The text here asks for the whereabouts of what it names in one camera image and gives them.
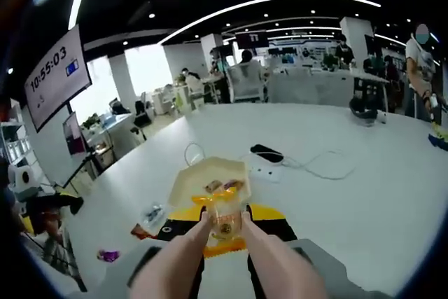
yellow tray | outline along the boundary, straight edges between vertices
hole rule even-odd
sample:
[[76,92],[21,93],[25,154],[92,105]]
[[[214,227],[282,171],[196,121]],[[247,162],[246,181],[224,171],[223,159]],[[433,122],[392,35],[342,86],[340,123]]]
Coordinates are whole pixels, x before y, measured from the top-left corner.
[[244,181],[244,186],[239,191],[239,201],[244,202],[249,199],[251,186],[245,162],[218,157],[205,158],[178,173],[168,204],[175,208],[191,207],[193,206],[192,196],[210,195],[204,187],[213,180],[226,183],[231,179]]

snack package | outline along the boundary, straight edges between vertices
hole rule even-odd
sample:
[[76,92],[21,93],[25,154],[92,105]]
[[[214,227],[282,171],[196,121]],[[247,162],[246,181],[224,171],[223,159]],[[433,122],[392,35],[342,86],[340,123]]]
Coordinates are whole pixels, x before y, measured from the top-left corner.
[[205,258],[246,248],[246,243],[239,236],[242,222],[236,187],[219,188],[212,196],[193,196],[192,201],[206,206],[213,218],[213,228],[204,249]]

food tray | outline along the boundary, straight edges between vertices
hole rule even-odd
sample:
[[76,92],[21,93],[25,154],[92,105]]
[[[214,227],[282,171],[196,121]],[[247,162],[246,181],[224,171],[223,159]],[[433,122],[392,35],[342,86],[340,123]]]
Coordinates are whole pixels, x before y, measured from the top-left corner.
[[243,202],[249,199],[251,186],[245,162],[218,157],[205,158],[178,173],[168,198],[168,204],[175,208],[191,207],[194,205],[191,200],[192,196],[210,195],[204,187],[213,180],[226,183],[232,179],[244,181],[244,186],[239,191],[239,201]]

window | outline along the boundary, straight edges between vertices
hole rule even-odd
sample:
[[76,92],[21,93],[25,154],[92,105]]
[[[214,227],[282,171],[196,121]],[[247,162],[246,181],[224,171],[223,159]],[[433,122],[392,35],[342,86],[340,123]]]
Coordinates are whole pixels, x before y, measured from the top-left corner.
[[70,101],[76,111],[78,122],[84,123],[94,113],[101,115],[109,111],[109,102],[118,97],[112,77],[109,59],[100,57],[87,63],[92,85]]
[[131,48],[125,50],[125,57],[136,95],[173,83],[163,46]]

ceiling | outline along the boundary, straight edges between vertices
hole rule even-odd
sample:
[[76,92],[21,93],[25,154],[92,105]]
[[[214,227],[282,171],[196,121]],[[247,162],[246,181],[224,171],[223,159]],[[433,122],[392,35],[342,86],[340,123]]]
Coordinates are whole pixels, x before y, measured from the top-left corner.
[[[23,81],[46,51],[67,32],[72,1],[49,0],[41,6],[30,5],[23,19],[18,21],[19,29],[11,36],[9,53],[4,58],[4,68],[14,68],[14,73],[7,82],[8,91],[13,97],[23,100]],[[251,0],[82,0],[78,14],[81,40],[87,43],[114,34],[144,29],[170,29],[173,32],[205,15],[246,1]],[[221,33],[235,27],[283,18],[304,17],[278,21],[278,27],[275,26],[275,22],[269,22],[251,29],[310,26],[309,17],[315,17],[312,20],[315,26],[338,27],[339,21],[344,16],[354,16],[356,13],[359,14],[359,18],[370,20],[376,33],[393,39],[397,36],[402,42],[406,42],[417,22],[427,24],[441,42],[448,38],[448,28],[440,17],[444,0],[368,1],[381,4],[381,8],[348,0],[269,1],[218,15],[185,30],[166,43],[183,43],[195,40],[196,35]],[[155,17],[150,19],[149,13],[154,13]],[[286,32],[273,32],[272,36]],[[318,31],[313,34],[328,34],[328,32]],[[127,48],[140,43],[157,43],[165,36],[166,34],[155,35],[134,42],[130,39]],[[431,40],[431,43],[435,46],[433,51],[435,59],[439,60],[444,45],[434,40]]]

